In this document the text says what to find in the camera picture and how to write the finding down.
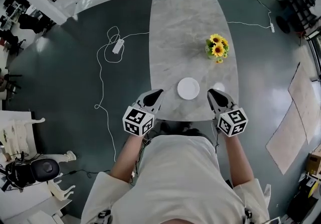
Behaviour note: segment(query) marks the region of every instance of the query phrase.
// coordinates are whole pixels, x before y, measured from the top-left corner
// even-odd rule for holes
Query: table
[[[229,57],[216,64],[205,53],[205,40],[218,33],[229,42]],[[166,92],[156,117],[169,121],[206,121],[214,114],[207,91],[217,82],[238,103],[238,74],[234,46],[217,0],[153,0],[149,24],[151,88]],[[183,100],[177,84],[192,77],[200,85],[193,100]]]

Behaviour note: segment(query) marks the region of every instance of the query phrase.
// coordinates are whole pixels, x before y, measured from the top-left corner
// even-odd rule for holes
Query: yellow flower
[[[222,43],[223,43],[223,45],[229,45],[229,43],[227,42],[227,40],[225,38],[222,38]]]
[[[210,36],[210,40],[212,43],[220,44],[222,42],[222,37],[219,34],[213,34]]]
[[[214,54],[216,57],[222,57],[224,54],[224,48],[223,45],[220,44],[216,44],[216,46],[213,47],[212,49],[212,54]]]

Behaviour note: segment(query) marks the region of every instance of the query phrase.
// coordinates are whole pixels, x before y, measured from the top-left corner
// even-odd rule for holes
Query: white plate
[[[200,85],[195,79],[186,77],[178,83],[177,92],[181,98],[185,100],[192,100],[199,94]]]

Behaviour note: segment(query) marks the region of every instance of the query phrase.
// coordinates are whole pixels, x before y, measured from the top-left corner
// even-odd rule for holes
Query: glossy floor
[[[267,10],[256,0],[218,0],[227,21],[269,25]],[[272,22],[280,8],[276,0],[262,0],[272,10]],[[101,100],[101,81],[97,50],[107,43],[106,32],[118,26],[122,37],[149,30],[151,0],[112,0],[81,12],[61,27],[54,27],[45,37],[32,44],[10,65],[12,73],[24,76],[23,87],[9,103],[9,110],[33,110],[46,122],[37,125],[39,150],[65,153],[72,150],[78,160],[62,165],[62,171],[85,169],[102,171],[113,165],[113,146],[107,130],[104,110],[94,109]],[[249,117],[241,143],[255,176],[264,189],[272,185],[269,206],[271,216],[283,215],[297,190],[305,159],[321,140],[321,134],[304,144],[285,175],[282,175],[265,145],[275,132],[291,104],[287,91],[298,60],[310,56],[299,47],[298,38],[284,34],[275,25],[270,29],[229,24],[235,47],[239,75],[239,104]],[[107,59],[113,59],[107,51]],[[122,115],[138,95],[150,89],[148,35],[129,37],[123,60],[118,64],[103,62],[105,98],[102,106],[109,111],[109,126],[115,138],[116,151],[121,150],[127,134]],[[314,84],[319,92],[319,84]],[[194,123],[213,137],[210,122]],[[224,142],[219,140],[218,158],[222,175],[229,178]],[[68,211],[80,217],[94,178],[84,172],[65,176],[62,188],[76,184]]]

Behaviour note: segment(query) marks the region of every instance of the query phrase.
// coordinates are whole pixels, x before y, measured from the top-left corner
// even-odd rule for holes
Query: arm
[[[253,171],[237,136],[224,135],[233,186],[241,185],[254,179]]]
[[[135,162],[140,151],[142,139],[143,137],[129,136],[110,171],[110,176],[125,182],[130,181],[131,173],[134,170]]]

